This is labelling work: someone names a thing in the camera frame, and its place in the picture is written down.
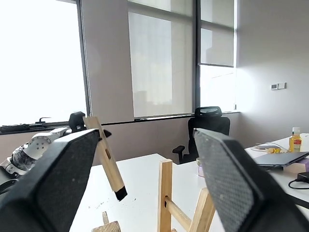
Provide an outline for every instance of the roller blind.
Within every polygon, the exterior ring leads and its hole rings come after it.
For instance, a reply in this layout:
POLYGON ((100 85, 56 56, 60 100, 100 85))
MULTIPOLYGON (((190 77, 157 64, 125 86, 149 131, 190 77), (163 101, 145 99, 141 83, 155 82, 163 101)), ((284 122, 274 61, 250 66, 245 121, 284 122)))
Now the roller blind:
POLYGON ((204 64, 234 64, 234 0, 201 0, 201 57, 204 64))
POLYGON ((134 117, 191 113, 192 1, 128 5, 134 117))

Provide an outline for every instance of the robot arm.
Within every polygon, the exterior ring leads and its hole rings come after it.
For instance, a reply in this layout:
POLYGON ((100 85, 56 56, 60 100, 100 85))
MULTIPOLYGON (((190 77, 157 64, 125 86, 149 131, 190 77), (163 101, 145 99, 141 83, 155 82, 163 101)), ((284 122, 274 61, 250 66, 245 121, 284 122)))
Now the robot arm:
POLYGON ((16 148, 11 157, 8 157, 1 166, 14 178, 24 175, 36 161, 42 157, 49 145, 56 139, 64 136, 69 128, 57 128, 51 132, 35 134, 28 143, 16 148))

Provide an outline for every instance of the yellow bottle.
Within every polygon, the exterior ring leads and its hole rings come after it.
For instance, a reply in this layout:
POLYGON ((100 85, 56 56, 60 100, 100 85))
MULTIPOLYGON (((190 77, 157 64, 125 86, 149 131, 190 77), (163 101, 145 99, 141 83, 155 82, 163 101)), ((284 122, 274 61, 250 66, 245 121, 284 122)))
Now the yellow bottle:
POLYGON ((300 127, 293 127, 292 136, 290 137, 289 141, 289 152, 300 152, 301 142, 300 127))

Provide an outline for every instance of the white table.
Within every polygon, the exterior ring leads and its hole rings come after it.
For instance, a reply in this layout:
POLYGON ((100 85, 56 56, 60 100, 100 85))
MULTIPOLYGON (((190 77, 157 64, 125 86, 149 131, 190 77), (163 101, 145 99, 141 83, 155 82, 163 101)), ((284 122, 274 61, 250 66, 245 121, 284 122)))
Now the white table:
MULTIPOLYGON (((302 133, 301 134, 302 138, 302 146, 301 146, 301 151, 309 151, 309 134, 308 133, 302 133)), ((289 138, 284 138, 280 139, 277 141, 274 141, 274 143, 279 144, 283 146, 284 148, 289 147, 289 138)), ((266 152, 261 152, 261 151, 253 151, 251 148, 246 148, 246 152, 252 157, 256 158, 261 155, 265 155, 266 152)), ((199 177, 197 175, 198 169, 197 169, 197 163, 196 162, 190 162, 190 163, 185 163, 179 165, 179 168, 181 168, 184 172, 190 172, 196 176, 197 179, 200 179, 202 182, 204 179, 202 177, 199 177)), ((284 171, 269 171, 269 173, 272 175, 272 177, 277 181, 277 183, 281 186, 281 188, 289 195, 294 197, 294 201, 297 202, 297 204, 307 204, 309 205, 309 189, 308 190, 297 190, 297 189, 292 189, 288 187, 288 184, 290 181, 296 179, 297 174, 292 174, 292 173, 287 173, 284 171)), ((297 184, 298 187, 304 188, 308 187, 307 183, 295 183, 297 184)), ((299 209, 304 213, 304 215, 309 219, 309 210, 306 208, 303 208, 299 206, 299 209)))
MULTIPOLYGON (((121 202, 112 192, 103 168, 92 167, 70 232, 90 232, 103 225, 103 211, 107 212, 109 221, 119 221, 122 232, 156 232, 159 162, 164 159, 153 154, 117 162, 128 192, 121 202)), ((192 219, 199 191, 206 186, 204 179, 173 164, 172 185, 172 200, 192 219)), ((178 232, 185 231, 174 218, 172 227, 178 232)), ((217 214, 210 231, 224 232, 217 214)))

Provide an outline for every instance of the wooden stand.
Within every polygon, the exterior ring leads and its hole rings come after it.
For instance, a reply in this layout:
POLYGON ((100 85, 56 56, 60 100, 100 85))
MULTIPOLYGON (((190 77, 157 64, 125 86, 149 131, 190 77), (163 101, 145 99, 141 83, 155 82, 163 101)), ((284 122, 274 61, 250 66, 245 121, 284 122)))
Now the wooden stand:
POLYGON ((109 222, 107 213, 104 211, 103 214, 104 226, 94 228, 91 232, 121 232, 118 221, 109 222))
POLYGON ((176 232, 171 230, 171 216, 183 226, 187 232, 207 232, 215 212, 208 190, 200 191, 197 207, 191 219, 171 200, 172 199, 172 160, 160 162, 159 195, 158 195, 158 232, 176 232))
POLYGON ((102 138, 102 140, 98 142, 97 154, 104 168, 108 181, 112 187, 112 190, 117 193, 119 190, 124 188, 125 185, 120 175, 116 161, 112 155, 112 151, 107 143, 103 128, 99 123, 97 117, 83 117, 83 119, 87 129, 99 129, 100 137, 102 138))

